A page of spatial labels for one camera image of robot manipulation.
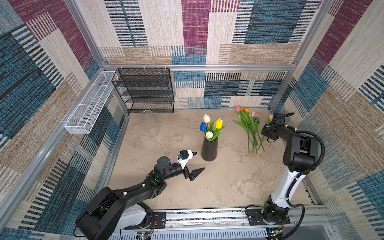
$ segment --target wire mesh shelf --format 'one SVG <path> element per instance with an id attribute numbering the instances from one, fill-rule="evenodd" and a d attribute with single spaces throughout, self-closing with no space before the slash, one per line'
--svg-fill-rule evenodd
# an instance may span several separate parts
<path id="1" fill-rule="evenodd" d="M 89 134 L 113 89 L 114 71 L 103 71 L 65 124 L 71 134 Z"/>
<path id="2" fill-rule="evenodd" d="M 167 68 L 119 68 L 112 80 L 129 113 L 173 113 L 175 102 Z"/>

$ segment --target beige marble surface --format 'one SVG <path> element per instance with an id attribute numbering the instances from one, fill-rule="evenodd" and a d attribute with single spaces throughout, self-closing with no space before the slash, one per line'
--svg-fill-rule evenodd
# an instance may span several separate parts
<path id="1" fill-rule="evenodd" d="M 268 111 L 260 113 L 260 129 L 264 126 Z M 212 162 L 201 158 L 203 133 L 199 126 L 203 115 L 222 118 L 224 125 L 219 136 L 217 158 Z M 234 109 L 175 111 L 174 114 L 154 114 L 160 125 L 157 137 L 148 137 L 140 114 L 132 114 L 120 152 L 109 182 L 111 189 L 121 189 L 142 182 L 153 170 L 161 156 L 177 161 L 180 150 L 196 151 L 189 162 L 189 170 L 205 167 L 192 182 L 183 175 L 167 180 L 161 195 L 146 200 L 152 209 L 197 207 L 238 207 L 249 204 L 263 205 L 278 185 L 284 172 L 284 145 L 279 139 L 274 143 L 263 141 L 265 152 L 248 154 L 245 130 L 234 123 L 238 120 Z M 293 203 L 310 204 L 310 198 L 300 184 L 292 199 Z"/>

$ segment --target white mesh basket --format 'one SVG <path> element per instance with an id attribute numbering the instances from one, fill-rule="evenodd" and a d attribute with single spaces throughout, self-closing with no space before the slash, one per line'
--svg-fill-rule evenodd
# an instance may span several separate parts
<path id="1" fill-rule="evenodd" d="M 113 89 L 114 71 L 103 71 L 65 124 L 71 134 L 89 134 Z"/>

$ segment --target black metal shelf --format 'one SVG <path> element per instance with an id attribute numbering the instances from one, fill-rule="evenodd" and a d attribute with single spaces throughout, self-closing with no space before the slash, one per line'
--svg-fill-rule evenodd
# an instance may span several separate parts
<path id="1" fill-rule="evenodd" d="M 175 100 L 169 69 L 119 68 L 115 74 L 116 90 L 121 97 L 130 97 L 124 102 L 129 113 L 173 113 Z"/>

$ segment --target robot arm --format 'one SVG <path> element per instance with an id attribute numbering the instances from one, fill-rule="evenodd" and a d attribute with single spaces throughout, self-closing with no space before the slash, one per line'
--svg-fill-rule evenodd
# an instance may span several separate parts
<path id="1" fill-rule="evenodd" d="M 196 152 L 190 150 L 180 151 L 178 158 L 188 161 L 194 155 Z M 123 212 L 143 200 L 161 194 L 167 186 L 166 179 L 183 173 L 185 179 L 193 181 L 205 169 L 195 169 L 190 173 L 186 164 L 187 162 L 182 166 L 180 163 L 171 163 L 168 157 L 160 157 L 154 170 L 142 183 L 125 189 L 111 190 L 109 187 L 101 189 L 76 219 L 76 226 L 89 240 L 106 240 L 116 226 L 120 229 L 134 222 L 140 223 L 144 217 L 140 218 L 135 214 L 125 214 L 122 217 Z"/>
<path id="2" fill-rule="evenodd" d="M 262 135 L 269 139 L 277 140 L 281 137 L 287 142 L 283 155 L 284 174 L 277 189 L 264 204 L 263 219 L 267 224 L 284 220 L 290 207 L 288 201 L 290 202 L 299 183 L 306 176 L 306 174 L 299 176 L 299 173 L 314 166 L 319 159 L 319 141 L 315 137 L 299 134 L 297 129 L 286 125 L 285 117 L 287 115 L 276 114 L 274 116 L 276 120 L 265 125 L 262 130 Z"/>

